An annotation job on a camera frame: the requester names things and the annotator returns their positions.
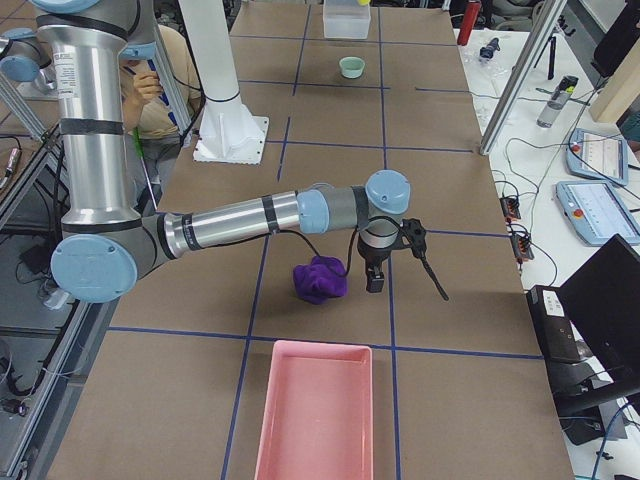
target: small bowl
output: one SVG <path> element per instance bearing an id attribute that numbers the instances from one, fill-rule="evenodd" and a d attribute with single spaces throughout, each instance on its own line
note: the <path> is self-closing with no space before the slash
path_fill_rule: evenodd
<path id="1" fill-rule="evenodd" d="M 364 71 L 364 60 L 359 57 L 344 57 L 339 64 L 340 73 L 345 78 L 358 78 Z"/>

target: blue and white device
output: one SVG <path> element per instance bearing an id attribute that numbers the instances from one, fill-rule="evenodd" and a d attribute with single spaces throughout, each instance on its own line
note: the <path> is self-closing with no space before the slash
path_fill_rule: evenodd
<path id="1" fill-rule="evenodd" d="M 556 196 L 588 245 L 604 245 L 616 233 L 640 245 L 640 226 L 607 180 L 558 182 Z"/>
<path id="2" fill-rule="evenodd" d="M 567 167 L 579 177 L 629 183 L 629 149 L 622 136 L 603 136 L 577 128 L 569 139 Z"/>

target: white table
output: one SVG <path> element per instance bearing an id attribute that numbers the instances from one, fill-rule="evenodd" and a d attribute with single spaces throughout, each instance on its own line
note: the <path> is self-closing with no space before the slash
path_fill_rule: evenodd
<path id="1" fill-rule="evenodd" d="M 511 68 L 522 51 L 527 35 L 523 32 L 474 30 L 469 44 L 460 47 L 469 88 L 475 94 L 474 106 L 478 123 L 483 132 L 498 100 L 480 95 L 499 97 L 502 94 Z M 489 62 L 481 63 L 478 56 L 480 48 L 495 37 L 500 39 L 501 50 L 495 52 L 494 58 Z M 579 78 L 579 81 L 572 98 L 583 97 L 583 100 L 587 100 L 590 97 L 590 92 L 594 87 L 562 35 L 557 36 L 555 77 L 553 80 L 547 80 L 548 58 L 547 49 L 538 68 L 530 72 L 524 88 L 519 94 L 519 97 L 543 101 L 529 101 L 524 98 L 517 101 L 489 158 L 491 167 L 495 170 L 494 178 L 496 181 L 506 180 L 513 183 L 521 194 L 534 190 L 531 183 L 512 172 L 508 163 L 509 158 L 513 171 L 539 185 L 540 193 L 537 195 L 535 204 L 533 195 L 521 196 L 520 212 L 523 218 L 519 223 L 532 232 L 532 241 L 546 251 L 557 264 L 557 277 L 553 282 L 557 286 L 570 277 L 597 250 L 597 247 L 589 247 L 580 240 L 555 198 L 557 182 L 575 180 L 577 177 L 568 173 L 565 165 L 564 147 L 536 149 L 520 141 L 511 140 L 508 147 L 508 158 L 505 154 L 505 147 L 512 138 L 526 140 L 538 146 L 553 145 L 562 143 L 568 132 L 574 129 L 574 122 L 582 109 L 582 105 L 575 102 L 569 102 L 565 106 L 550 129 L 543 129 L 536 125 L 536 119 L 544 108 L 544 101 L 549 98 L 549 95 L 537 91 L 536 88 L 553 91 L 564 75 L 574 75 Z M 595 123 L 588 108 L 580 117 L 577 126 L 600 132 L 603 135 L 619 132 L 615 124 Z M 631 158 L 633 162 L 636 162 L 633 155 Z M 630 171 L 630 178 L 628 188 L 634 193 L 640 194 L 640 174 L 636 171 Z M 503 187 L 505 194 L 515 193 L 513 187 L 504 183 L 496 183 L 496 187 L 499 194 L 502 193 Z M 618 189 L 618 193 L 630 209 L 640 207 L 640 201 L 625 191 Z M 521 279 L 525 290 L 536 284 L 550 284 L 554 278 L 555 269 L 551 260 L 535 248 L 534 255 L 536 258 L 533 261 L 523 265 Z M 601 370 L 597 360 L 592 359 L 590 363 L 592 363 L 594 371 Z M 600 462 L 597 478 L 612 480 L 614 474 L 640 478 L 640 431 L 634 427 L 628 427 L 627 434 L 629 435 L 628 440 L 607 443 L 605 451 L 613 455 L 614 459 L 608 461 L 603 459 Z M 601 440 L 598 439 L 576 447 L 568 439 L 566 440 L 576 478 L 591 478 L 595 462 L 594 452 L 600 448 L 600 442 Z"/>

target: pink bin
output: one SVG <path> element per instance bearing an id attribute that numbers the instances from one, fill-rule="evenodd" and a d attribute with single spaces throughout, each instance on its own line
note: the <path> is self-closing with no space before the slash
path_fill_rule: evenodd
<path id="1" fill-rule="evenodd" d="M 373 479 L 371 349 L 278 341 L 255 480 Z"/>

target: blue joint cap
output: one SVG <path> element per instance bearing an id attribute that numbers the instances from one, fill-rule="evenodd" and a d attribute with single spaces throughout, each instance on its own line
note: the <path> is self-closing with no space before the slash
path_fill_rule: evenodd
<path id="1" fill-rule="evenodd" d="M 303 233 L 324 233 L 329 229 L 329 205 L 318 190 L 300 192 L 298 215 Z"/>
<path id="2" fill-rule="evenodd" d="M 5 57 L 0 60 L 0 70 L 14 82 L 32 82 L 38 76 L 40 67 L 27 57 Z"/>
<path id="3" fill-rule="evenodd" d="M 51 271 L 60 287 L 78 300 L 104 303 L 133 288 L 138 268 L 119 243 L 100 235 L 65 238 L 53 252 Z"/>
<path id="4" fill-rule="evenodd" d="M 156 55 L 156 42 L 127 45 L 120 53 L 121 60 L 151 60 Z"/>
<path id="5" fill-rule="evenodd" d="M 35 38 L 36 34 L 30 28 L 12 28 L 2 34 L 3 37 L 11 40 L 25 40 L 27 38 Z"/>
<path id="6" fill-rule="evenodd" d="M 93 7 L 100 0 L 29 0 L 36 7 L 50 13 L 78 13 Z"/>
<path id="7" fill-rule="evenodd" d="M 371 204 L 385 213 L 402 215 L 409 208 L 411 185 L 394 170 L 380 170 L 371 175 L 365 190 Z"/>

